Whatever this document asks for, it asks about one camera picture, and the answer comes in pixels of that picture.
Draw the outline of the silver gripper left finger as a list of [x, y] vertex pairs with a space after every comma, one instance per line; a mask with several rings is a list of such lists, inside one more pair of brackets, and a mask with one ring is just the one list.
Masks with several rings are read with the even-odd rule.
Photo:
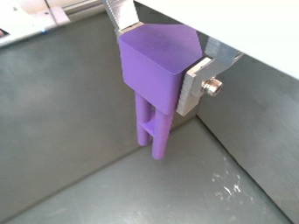
[[139, 20], [134, 0], [102, 0], [102, 2], [118, 36], [144, 24]]

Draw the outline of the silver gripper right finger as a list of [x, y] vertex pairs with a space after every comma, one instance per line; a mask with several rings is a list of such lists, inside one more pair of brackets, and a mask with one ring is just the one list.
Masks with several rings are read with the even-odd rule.
[[208, 38], [206, 57], [187, 70], [176, 112], [186, 116], [199, 104], [203, 95], [215, 96], [223, 86], [216, 76], [224, 72], [244, 55], [238, 49], [215, 38]]

